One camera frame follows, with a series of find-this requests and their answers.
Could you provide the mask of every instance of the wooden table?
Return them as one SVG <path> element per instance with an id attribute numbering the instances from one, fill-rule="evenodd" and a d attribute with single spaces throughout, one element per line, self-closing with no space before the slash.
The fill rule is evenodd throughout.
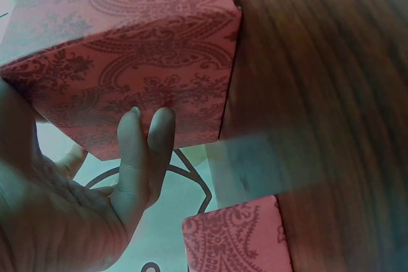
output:
<path id="1" fill-rule="evenodd" d="M 279 195 L 294 270 L 408 271 L 408 0 L 238 0 L 221 206 Z"/>

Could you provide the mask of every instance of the palm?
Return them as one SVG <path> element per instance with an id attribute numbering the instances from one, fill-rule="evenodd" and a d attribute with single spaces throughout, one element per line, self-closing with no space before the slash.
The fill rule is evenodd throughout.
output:
<path id="1" fill-rule="evenodd" d="M 109 268 L 127 247 L 144 210 L 159 197 L 173 148 L 174 114 L 158 111 L 147 141 L 138 112 L 125 114 L 118 128 L 119 183 L 89 190 L 72 180 L 85 159 L 83 150 L 52 162 L 38 148 L 34 120 L 26 119 L 29 108 L 14 92 L 6 103 L 1 98 L 0 80 L 0 106 L 9 108 L 0 114 L 0 252 L 4 249 L 9 259 L 4 263 L 0 256 L 0 268 Z"/>
<path id="2" fill-rule="evenodd" d="M 8 180 L 8 185 L 19 192 L 3 198 L 5 203 L 13 203 L 8 221 L 2 222 L 15 246 L 13 253 L 30 254 L 24 263 L 27 267 L 20 267 L 22 271 L 29 271 L 32 262 L 35 265 L 31 271 L 108 268 L 129 241 L 110 199 L 63 177 L 59 167 L 48 159 L 41 168 L 47 171 L 40 176 Z"/>

